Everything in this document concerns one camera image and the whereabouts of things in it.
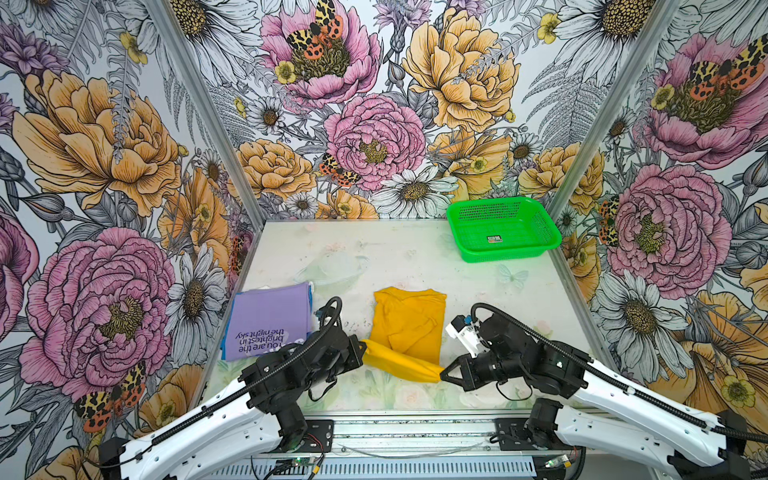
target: white daisy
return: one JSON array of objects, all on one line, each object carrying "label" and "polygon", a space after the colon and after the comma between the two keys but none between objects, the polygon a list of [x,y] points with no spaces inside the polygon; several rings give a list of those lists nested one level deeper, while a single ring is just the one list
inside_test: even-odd
[{"label": "white daisy", "polygon": [[677,49],[688,41],[691,32],[694,31],[694,27],[700,23],[701,14],[695,5],[686,5],[679,8],[675,12],[674,17],[672,17],[672,22],[667,27],[667,30],[661,35],[658,49],[659,57],[664,61],[672,60],[677,53]]},{"label": "white daisy", "polygon": [[285,127],[283,105],[277,97],[259,98],[248,105],[247,119],[263,134],[276,134]]},{"label": "white daisy", "polygon": [[430,165],[416,176],[412,170],[403,170],[391,180],[384,180],[384,188],[374,194],[370,202],[379,215],[389,218],[435,218],[444,214],[456,190],[456,177],[435,178],[437,165]]},{"label": "white daisy", "polygon": [[515,135],[515,139],[509,145],[510,163],[533,160],[533,157],[540,154],[543,148],[544,142],[539,140],[536,134]]},{"label": "white daisy", "polygon": [[71,0],[3,0],[3,3],[13,15],[24,20],[28,27],[54,35],[71,35],[83,15]]},{"label": "white daisy", "polygon": [[310,13],[312,2],[310,0],[261,0],[261,9],[265,14],[276,13],[282,8],[285,13],[293,16],[296,7],[304,13]]},{"label": "white daisy", "polygon": [[181,256],[181,283],[168,290],[170,302],[165,312],[168,324],[164,334],[173,333],[173,357],[177,365],[204,363],[208,349],[216,342],[219,310],[227,301],[227,278],[214,251],[203,245],[192,265],[191,255]]},{"label": "white daisy", "polygon": [[765,0],[705,0],[699,10],[703,15],[709,15],[701,23],[701,33],[717,31],[717,43],[733,36],[730,43],[736,46],[768,33],[768,2]]},{"label": "white daisy", "polygon": [[308,193],[291,195],[285,201],[286,209],[298,218],[314,218],[318,205],[315,197]]},{"label": "white daisy", "polygon": [[569,237],[576,231],[578,213],[571,205],[566,205],[563,211],[560,212],[560,215],[558,215],[557,220],[554,221],[554,224],[557,225],[563,237]]},{"label": "white daisy", "polygon": [[555,63],[569,61],[566,76],[584,69],[584,79],[610,84],[629,55],[655,0],[565,0],[554,34],[567,40]]},{"label": "white daisy", "polygon": [[605,134],[605,143],[619,145],[624,137],[627,136],[636,118],[637,115],[629,107],[622,107],[621,113],[616,117],[614,123],[611,124],[611,128],[608,128],[608,133]]},{"label": "white daisy", "polygon": [[[168,78],[169,57],[146,6],[153,1],[116,0],[115,4],[126,18],[128,31],[137,38],[139,50],[157,51],[157,63]],[[255,1],[170,0],[170,6],[206,80],[221,86],[247,77],[243,64],[254,62],[250,52],[259,44]]]},{"label": "white daisy", "polygon": [[657,354],[680,378],[694,367],[693,360],[675,342],[670,332],[682,330],[688,322],[678,312],[657,306],[660,299],[656,285],[645,283],[624,271],[624,277],[604,273],[592,300],[592,311],[600,318],[599,326],[609,343],[616,343],[622,369],[636,369],[646,382],[659,375],[669,375],[660,368]]}]

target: pink peony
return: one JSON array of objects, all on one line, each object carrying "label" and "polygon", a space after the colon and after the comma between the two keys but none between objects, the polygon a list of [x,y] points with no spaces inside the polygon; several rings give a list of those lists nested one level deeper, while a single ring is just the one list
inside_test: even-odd
[{"label": "pink peony", "polygon": [[695,293],[728,254],[731,230],[712,177],[691,165],[647,165],[619,196],[617,247],[608,261],[659,287],[663,298]]},{"label": "pink peony", "polygon": [[16,324],[24,304],[24,283],[39,261],[33,239],[14,217],[0,212],[0,340]]},{"label": "pink peony", "polygon": [[358,186],[378,190],[382,180],[424,160],[422,121],[408,107],[379,94],[354,97],[325,123],[328,153],[342,168],[360,175]]},{"label": "pink peony", "polygon": [[19,357],[22,378],[78,399],[108,391],[141,361],[154,373],[170,349],[163,329],[174,281],[165,252],[128,228],[108,228],[96,241],[54,253],[29,288],[36,336]]},{"label": "pink peony", "polygon": [[656,77],[657,92],[644,126],[644,136],[654,151],[713,170],[730,164],[768,135],[768,74],[742,91],[728,87],[703,101],[690,96],[692,64],[712,61],[721,65],[746,46],[745,42],[732,47],[730,40],[718,45],[715,35],[705,39],[695,34],[667,63],[667,71]]},{"label": "pink peony", "polygon": [[333,46],[336,50],[333,55],[327,52],[323,56],[327,58],[308,61],[313,62],[313,70],[306,72],[306,77],[301,76],[302,65],[299,63],[303,61],[303,56],[297,52],[298,59],[294,58],[294,50],[288,45],[286,37],[295,31],[310,28],[310,23],[315,21],[315,7],[309,13],[296,10],[293,16],[281,10],[278,16],[266,15],[261,21],[262,49],[267,52],[261,56],[263,65],[295,69],[296,76],[283,78],[282,82],[291,98],[306,108],[321,108],[326,104],[347,101],[358,92],[370,90],[376,83],[381,57],[377,35],[368,36],[354,8],[347,13],[338,0],[334,1],[334,5],[336,15],[343,21],[341,42]]}]

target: tabletop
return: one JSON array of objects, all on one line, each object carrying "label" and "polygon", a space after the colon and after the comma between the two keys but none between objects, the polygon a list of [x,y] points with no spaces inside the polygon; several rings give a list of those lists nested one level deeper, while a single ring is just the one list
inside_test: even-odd
[{"label": "tabletop", "polygon": [[[332,296],[342,298],[343,328],[360,339],[368,338],[371,332],[374,292],[395,286],[446,294],[445,324],[456,315],[468,314],[473,303],[490,303],[550,339],[590,351],[549,255],[466,263],[459,256],[445,220],[267,222],[242,291],[308,280],[314,285],[315,306],[325,304]],[[462,344],[443,330],[440,365],[447,366],[465,353]],[[221,390],[253,361],[226,362],[219,357],[206,395]],[[510,399],[522,399],[531,393],[521,379],[500,389]],[[336,387],[318,402],[311,402],[305,394],[300,406],[304,412],[313,413],[434,412],[530,409],[534,400],[509,401],[494,384],[464,392],[447,382],[408,382],[364,366],[341,375]]]}]

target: moth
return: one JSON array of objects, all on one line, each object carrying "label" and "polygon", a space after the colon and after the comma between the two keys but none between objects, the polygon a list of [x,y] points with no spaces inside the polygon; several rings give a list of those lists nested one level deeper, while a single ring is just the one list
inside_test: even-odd
[{"label": "moth", "polygon": [[286,40],[293,50],[304,54],[307,60],[320,60],[326,48],[331,48],[331,40],[341,38],[344,21],[336,14],[333,0],[318,0],[315,7],[315,21],[307,30],[298,30],[288,35]]},{"label": "moth", "polygon": [[112,390],[89,393],[78,399],[74,403],[74,412],[83,419],[83,430],[86,433],[100,432],[113,417],[136,406],[147,391],[146,373],[146,364],[140,362]]},{"label": "moth", "polygon": [[331,180],[336,182],[340,187],[351,187],[360,180],[360,176],[355,172],[341,168],[338,160],[331,154],[323,155],[323,160],[318,169],[321,174],[329,175]]},{"label": "moth", "polygon": [[726,90],[746,90],[755,83],[766,69],[763,60],[768,56],[768,34],[753,41],[735,58],[722,65],[714,61],[698,61],[690,66],[689,80],[693,82],[690,96],[696,101],[707,100],[712,95],[722,95]]}]

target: robotic arm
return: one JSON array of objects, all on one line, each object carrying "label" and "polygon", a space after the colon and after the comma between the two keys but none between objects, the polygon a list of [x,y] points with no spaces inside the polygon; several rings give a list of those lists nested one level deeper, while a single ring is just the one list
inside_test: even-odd
[{"label": "robotic arm", "polygon": [[139,439],[102,443],[105,480],[193,480],[253,453],[294,450],[307,429],[299,396],[362,365],[366,345],[344,333],[340,311],[341,299],[334,297],[319,311],[320,330],[303,345],[262,355],[170,425]]},{"label": "robotic arm", "polygon": [[[477,309],[492,315],[480,322]],[[319,311],[320,330],[303,345],[261,356],[214,398],[170,425],[139,439],[102,443],[104,478],[194,480],[248,455],[293,451],[307,430],[296,404],[299,396],[322,381],[332,386],[339,374],[362,365],[366,345],[343,332],[340,310],[341,299],[334,297]],[[470,316],[457,316],[446,330],[470,353],[442,372],[444,381],[470,391],[523,377],[543,393],[624,420],[539,398],[525,423],[525,438],[500,431],[502,442],[519,439],[558,450],[582,445],[683,480],[747,480],[750,466],[741,456],[746,441],[768,443],[765,435],[747,432],[746,421],[733,412],[714,415],[669,400],[493,306],[476,303]],[[457,369],[460,376],[452,376]],[[765,476],[755,473],[753,478]]]},{"label": "robotic arm", "polygon": [[[478,308],[492,315],[479,322]],[[749,463],[741,456],[750,434],[746,421],[734,412],[714,415],[669,400],[484,303],[476,303],[471,316],[457,316],[446,330],[470,353],[443,371],[444,381],[470,391],[523,377],[543,393],[598,407],[624,420],[539,398],[525,424],[529,437],[523,440],[546,449],[566,445],[600,449],[657,468],[671,478],[750,478]],[[457,368],[460,376],[454,377],[451,373]]]}]

